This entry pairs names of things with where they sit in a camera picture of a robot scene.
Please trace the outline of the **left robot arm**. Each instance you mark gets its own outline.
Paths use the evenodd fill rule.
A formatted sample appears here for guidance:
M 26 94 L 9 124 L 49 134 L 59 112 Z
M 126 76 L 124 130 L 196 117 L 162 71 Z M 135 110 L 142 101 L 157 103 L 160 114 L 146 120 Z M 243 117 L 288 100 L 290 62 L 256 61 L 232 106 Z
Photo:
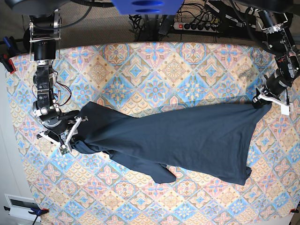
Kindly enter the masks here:
M 294 39 L 288 28 L 287 13 L 293 7 L 292 0 L 247 0 L 245 23 L 252 40 L 264 51 L 275 56 L 278 69 L 265 77 L 266 82 L 256 88 L 253 97 L 254 108 L 261 108 L 270 103 L 280 104 L 280 95 L 292 87 L 293 82 L 300 76 L 300 50 L 296 47 Z M 249 11 L 257 11 L 262 21 L 261 30 L 266 34 L 264 44 L 258 40 L 250 30 L 248 21 Z

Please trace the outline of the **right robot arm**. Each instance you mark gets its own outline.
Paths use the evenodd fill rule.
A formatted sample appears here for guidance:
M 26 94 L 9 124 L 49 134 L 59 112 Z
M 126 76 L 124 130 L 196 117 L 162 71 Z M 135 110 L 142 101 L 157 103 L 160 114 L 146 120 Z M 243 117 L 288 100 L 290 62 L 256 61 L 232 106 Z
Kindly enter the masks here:
M 15 13 L 27 15 L 29 24 L 30 59 L 37 63 L 33 83 L 37 88 L 33 114 L 47 129 L 45 135 L 51 142 L 64 144 L 68 120 L 60 110 L 58 96 L 53 88 L 57 72 L 52 63 L 57 59 L 57 44 L 60 41 L 61 16 L 59 8 L 65 0 L 7 0 L 8 7 Z

